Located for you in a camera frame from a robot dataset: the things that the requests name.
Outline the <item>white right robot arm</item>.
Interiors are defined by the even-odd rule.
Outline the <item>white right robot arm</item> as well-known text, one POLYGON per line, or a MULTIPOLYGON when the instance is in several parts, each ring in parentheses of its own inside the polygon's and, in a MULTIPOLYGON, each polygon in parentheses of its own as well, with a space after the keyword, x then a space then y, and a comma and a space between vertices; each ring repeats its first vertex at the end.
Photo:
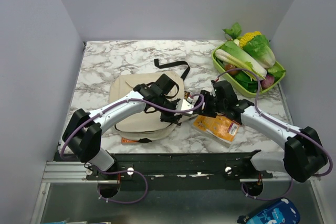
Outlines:
POLYGON ((328 163, 317 132, 306 127, 284 123, 256 107, 255 103, 238 99, 228 81, 212 81, 213 92, 201 91, 196 104, 198 115, 216 117, 219 114, 248 126, 282 148, 282 152, 251 152, 239 165, 239 172, 255 177, 259 172, 287 173, 298 182, 305 182, 328 163))

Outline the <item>169-Storey Treehouse book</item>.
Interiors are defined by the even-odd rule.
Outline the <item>169-Storey Treehouse book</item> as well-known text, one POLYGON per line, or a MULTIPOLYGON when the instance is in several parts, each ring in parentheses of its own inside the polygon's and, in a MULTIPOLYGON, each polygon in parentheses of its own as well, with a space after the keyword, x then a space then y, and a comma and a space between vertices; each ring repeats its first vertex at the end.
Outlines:
POLYGON ((190 92, 185 91, 184 92, 184 99, 187 100, 190 96, 190 92))

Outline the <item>yellow orange paperback book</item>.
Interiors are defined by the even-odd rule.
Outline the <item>yellow orange paperback book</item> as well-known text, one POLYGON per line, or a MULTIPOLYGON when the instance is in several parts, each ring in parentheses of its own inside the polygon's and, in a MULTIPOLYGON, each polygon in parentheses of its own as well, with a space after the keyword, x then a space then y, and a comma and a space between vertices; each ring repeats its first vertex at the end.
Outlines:
POLYGON ((225 116, 216 118, 198 116, 193 127, 204 136, 210 137, 224 146, 230 146, 240 125, 225 116))

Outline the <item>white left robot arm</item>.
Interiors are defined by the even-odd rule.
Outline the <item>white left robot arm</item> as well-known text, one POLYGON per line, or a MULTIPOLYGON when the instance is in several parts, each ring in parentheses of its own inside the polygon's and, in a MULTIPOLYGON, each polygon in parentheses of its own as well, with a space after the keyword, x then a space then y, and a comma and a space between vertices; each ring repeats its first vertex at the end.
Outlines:
POLYGON ((169 96, 177 86, 162 74, 155 82, 138 84, 127 95, 102 108, 75 111, 62 136, 61 158, 65 158, 65 149, 70 148, 82 163, 95 166, 104 179, 112 179, 117 170, 114 158, 101 147, 104 132, 134 114, 149 113, 150 108, 160 113, 162 122, 170 124, 177 124, 183 115, 192 115, 192 100, 174 100, 169 96))

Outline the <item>cream canvas backpack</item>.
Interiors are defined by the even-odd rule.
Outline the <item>cream canvas backpack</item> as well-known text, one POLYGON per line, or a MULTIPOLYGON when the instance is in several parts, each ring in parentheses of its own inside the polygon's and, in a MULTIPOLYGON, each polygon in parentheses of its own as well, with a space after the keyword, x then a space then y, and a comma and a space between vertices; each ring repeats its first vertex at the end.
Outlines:
MULTIPOLYGON (((123 98, 138 84, 150 84, 156 81, 162 74, 166 74, 177 84, 168 92, 169 100, 185 98, 184 80, 191 69, 189 64, 185 61, 175 61, 161 65, 158 59, 154 59, 154 65, 164 71, 120 75, 110 86, 109 103, 123 98), (180 76, 174 71, 166 70, 180 65, 187 66, 180 76)), ((162 122, 160 116, 159 111, 137 113, 116 124, 112 129, 121 137, 140 143, 160 140, 167 137, 177 126, 174 123, 162 122)))

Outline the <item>78-Storey Treehouse book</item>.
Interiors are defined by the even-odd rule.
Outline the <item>78-Storey Treehouse book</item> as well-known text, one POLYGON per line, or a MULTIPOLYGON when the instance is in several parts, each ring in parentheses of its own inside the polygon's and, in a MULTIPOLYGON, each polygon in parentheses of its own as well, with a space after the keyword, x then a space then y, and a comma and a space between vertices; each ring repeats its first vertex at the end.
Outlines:
POLYGON ((123 144, 123 145, 135 145, 135 144, 138 144, 138 143, 139 143, 138 141, 129 140, 129 139, 126 139, 124 137, 121 138, 121 144, 123 144))

